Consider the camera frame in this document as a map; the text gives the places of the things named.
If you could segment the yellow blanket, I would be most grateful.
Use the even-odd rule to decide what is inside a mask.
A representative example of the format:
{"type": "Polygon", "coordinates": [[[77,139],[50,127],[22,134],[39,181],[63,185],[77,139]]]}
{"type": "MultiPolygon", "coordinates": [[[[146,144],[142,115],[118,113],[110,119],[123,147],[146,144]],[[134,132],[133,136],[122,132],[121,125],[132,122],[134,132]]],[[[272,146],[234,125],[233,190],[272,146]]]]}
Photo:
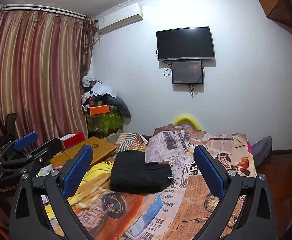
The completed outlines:
{"type": "Polygon", "coordinates": [[[110,193],[109,181],[114,158],[93,165],[85,174],[75,194],[68,198],[73,212],[87,231],[95,229],[105,216],[102,198],[110,193]]]}

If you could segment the orange shoe box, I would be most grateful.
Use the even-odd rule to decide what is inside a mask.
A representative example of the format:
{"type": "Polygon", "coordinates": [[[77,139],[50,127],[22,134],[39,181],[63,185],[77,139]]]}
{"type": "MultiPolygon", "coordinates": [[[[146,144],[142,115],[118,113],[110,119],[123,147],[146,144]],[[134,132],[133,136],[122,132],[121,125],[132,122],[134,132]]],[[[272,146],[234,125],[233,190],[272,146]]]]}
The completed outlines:
{"type": "Polygon", "coordinates": [[[85,112],[87,115],[99,115],[99,114],[109,113],[110,107],[108,105],[94,106],[94,107],[87,106],[85,107],[85,112]]]}

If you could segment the purple backpack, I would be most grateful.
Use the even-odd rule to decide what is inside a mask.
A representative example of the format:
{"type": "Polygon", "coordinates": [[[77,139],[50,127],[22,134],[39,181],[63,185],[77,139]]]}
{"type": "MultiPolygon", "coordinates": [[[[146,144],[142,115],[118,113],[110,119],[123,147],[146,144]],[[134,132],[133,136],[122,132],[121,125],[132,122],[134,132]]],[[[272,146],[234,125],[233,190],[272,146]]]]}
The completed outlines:
{"type": "Polygon", "coordinates": [[[272,137],[267,136],[252,146],[255,167],[262,165],[264,159],[272,151],[272,137]]]}

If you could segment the yellow pillow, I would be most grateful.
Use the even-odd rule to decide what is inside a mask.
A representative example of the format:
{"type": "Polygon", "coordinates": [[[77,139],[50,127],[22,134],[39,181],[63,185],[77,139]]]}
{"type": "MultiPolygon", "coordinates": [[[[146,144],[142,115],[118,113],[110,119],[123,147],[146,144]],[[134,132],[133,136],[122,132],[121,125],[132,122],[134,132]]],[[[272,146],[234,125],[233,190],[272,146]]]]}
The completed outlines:
{"type": "Polygon", "coordinates": [[[190,124],[194,129],[201,130],[201,126],[199,123],[190,115],[181,115],[177,119],[173,121],[174,125],[180,125],[187,122],[190,124]]]}

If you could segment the striped red curtain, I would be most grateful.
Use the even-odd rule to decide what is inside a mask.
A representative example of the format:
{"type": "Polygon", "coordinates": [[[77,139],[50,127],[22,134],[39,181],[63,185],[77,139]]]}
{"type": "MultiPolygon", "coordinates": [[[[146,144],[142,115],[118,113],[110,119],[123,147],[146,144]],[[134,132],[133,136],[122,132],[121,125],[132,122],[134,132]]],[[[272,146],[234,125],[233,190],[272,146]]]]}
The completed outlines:
{"type": "Polygon", "coordinates": [[[34,131],[38,144],[72,132],[88,134],[81,81],[89,72],[96,31],[92,16],[0,5],[0,135],[11,113],[17,115],[17,135],[34,131]]]}

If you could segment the dark grey garment on pile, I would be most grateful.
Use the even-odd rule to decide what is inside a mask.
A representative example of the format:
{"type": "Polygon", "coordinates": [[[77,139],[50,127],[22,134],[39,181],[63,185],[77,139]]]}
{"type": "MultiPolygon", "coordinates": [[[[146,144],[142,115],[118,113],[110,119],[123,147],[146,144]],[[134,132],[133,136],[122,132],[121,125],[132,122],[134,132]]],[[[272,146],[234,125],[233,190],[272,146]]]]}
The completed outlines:
{"type": "Polygon", "coordinates": [[[128,106],[126,105],[126,103],[124,102],[124,100],[120,97],[113,97],[110,96],[109,94],[105,94],[102,96],[103,101],[105,101],[105,103],[107,105],[113,105],[117,107],[117,110],[122,114],[122,116],[124,116],[125,118],[131,118],[131,113],[128,109],[128,106]]]}

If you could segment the green camouflage storage box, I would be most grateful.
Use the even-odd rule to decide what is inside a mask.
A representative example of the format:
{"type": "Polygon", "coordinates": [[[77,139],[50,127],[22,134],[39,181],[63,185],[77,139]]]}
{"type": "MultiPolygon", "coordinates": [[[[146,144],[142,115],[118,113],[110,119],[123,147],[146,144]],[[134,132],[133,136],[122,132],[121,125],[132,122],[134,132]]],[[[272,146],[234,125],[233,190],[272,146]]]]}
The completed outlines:
{"type": "Polygon", "coordinates": [[[90,137],[104,138],[123,129],[122,116],[113,111],[98,115],[86,115],[86,121],[90,137]]]}

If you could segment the white crumpled paper pile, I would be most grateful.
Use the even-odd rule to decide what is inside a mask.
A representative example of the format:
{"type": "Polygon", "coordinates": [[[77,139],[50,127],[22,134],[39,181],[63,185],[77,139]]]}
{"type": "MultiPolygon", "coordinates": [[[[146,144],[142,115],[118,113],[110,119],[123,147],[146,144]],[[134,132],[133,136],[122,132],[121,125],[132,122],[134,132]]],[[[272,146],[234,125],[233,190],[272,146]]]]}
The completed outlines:
{"type": "Polygon", "coordinates": [[[117,92],[111,86],[108,86],[102,81],[93,79],[89,76],[84,76],[82,78],[82,85],[84,88],[83,98],[88,98],[89,96],[99,96],[99,95],[110,95],[114,98],[117,97],[117,92]]]}

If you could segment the small black wall monitor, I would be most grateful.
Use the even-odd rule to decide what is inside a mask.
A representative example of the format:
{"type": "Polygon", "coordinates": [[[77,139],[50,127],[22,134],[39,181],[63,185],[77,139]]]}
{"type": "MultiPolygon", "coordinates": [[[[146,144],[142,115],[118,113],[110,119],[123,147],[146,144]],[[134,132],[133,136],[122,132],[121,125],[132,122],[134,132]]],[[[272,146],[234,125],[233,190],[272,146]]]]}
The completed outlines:
{"type": "Polygon", "coordinates": [[[171,64],[172,84],[197,85],[203,84],[202,61],[173,61],[171,64]]]}

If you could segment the newspaper print bed cover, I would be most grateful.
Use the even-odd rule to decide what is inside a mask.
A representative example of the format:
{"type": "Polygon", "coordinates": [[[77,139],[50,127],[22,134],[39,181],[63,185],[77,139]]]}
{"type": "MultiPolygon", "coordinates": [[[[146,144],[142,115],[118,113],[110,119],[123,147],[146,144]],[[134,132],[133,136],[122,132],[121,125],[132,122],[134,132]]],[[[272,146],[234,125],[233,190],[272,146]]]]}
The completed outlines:
{"type": "Polygon", "coordinates": [[[104,141],[113,156],[94,164],[67,199],[94,239],[192,239],[219,203],[194,160],[197,146],[227,170],[256,176],[243,133],[168,125],[149,140],[116,132],[104,141]]]}

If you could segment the white air conditioner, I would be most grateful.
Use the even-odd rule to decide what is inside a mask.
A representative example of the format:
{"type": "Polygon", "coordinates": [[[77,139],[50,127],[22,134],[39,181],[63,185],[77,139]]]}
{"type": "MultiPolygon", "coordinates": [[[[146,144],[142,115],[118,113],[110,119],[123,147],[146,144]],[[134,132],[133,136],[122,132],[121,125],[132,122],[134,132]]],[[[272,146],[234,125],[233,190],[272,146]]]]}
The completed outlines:
{"type": "Polygon", "coordinates": [[[142,6],[139,3],[134,3],[100,14],[97,17],[98,30],[101,34],[107,34],[142,20],[142,6]]]}

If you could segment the red white box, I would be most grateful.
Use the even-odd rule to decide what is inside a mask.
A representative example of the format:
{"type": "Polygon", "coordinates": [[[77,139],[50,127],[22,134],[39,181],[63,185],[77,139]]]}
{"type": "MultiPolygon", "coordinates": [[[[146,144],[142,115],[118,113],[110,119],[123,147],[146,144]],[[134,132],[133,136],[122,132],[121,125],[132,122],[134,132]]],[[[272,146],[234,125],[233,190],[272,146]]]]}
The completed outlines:
{"type": "Polygon", "coordinates": [[[85,136],[83,132],[73,132],[70,134],[67,134],[63,137],[60,137],[59,140],[62,142],[62,149],[67,150],[85,140],[85,136]]]}

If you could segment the wooden folding lap desk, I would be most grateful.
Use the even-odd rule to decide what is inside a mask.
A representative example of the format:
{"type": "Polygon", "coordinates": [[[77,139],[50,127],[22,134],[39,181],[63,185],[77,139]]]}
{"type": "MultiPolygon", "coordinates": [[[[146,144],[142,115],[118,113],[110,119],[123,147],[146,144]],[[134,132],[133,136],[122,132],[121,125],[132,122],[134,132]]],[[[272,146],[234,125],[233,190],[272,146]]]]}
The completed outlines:
{"type": "Polygon", "coordinates": [[[75,158],[75,156],[79,153],[79,155],[82,156],[90,156],[89,159],[91,160],[91,163],[89,167],[92,167],[93,165],[108,158],[111,153],[115,152],[115,150],[115,144],[98,139],[97,137],[91,137],[67,150],[60,152],[50,160],[50,163],[53,167],[63,166],[68,160],[75,158]]]}

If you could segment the black zip jacket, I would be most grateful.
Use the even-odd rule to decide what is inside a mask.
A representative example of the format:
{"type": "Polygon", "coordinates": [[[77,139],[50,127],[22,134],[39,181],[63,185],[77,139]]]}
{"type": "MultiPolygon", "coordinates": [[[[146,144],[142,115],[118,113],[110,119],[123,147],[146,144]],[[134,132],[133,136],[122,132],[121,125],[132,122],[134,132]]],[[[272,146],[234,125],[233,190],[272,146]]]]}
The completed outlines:
{"type": "Polygon", "coordinates": [[[109,187],[113,192],[152,194],[163,191],[173,181],[169,164],[147,163],[144,152],[128,150],[117,153],[109,187]]]}

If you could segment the large black wall television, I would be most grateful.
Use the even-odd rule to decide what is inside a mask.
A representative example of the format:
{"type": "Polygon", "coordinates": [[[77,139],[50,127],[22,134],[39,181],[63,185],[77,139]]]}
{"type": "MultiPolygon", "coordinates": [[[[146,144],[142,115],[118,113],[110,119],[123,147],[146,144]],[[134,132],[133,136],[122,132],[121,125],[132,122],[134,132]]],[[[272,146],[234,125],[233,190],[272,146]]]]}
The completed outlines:
{"type": "Polygon", "coordinates": [[[162,30],[156,33],[159,61],[214,59],[209,27],[162,30]]]}

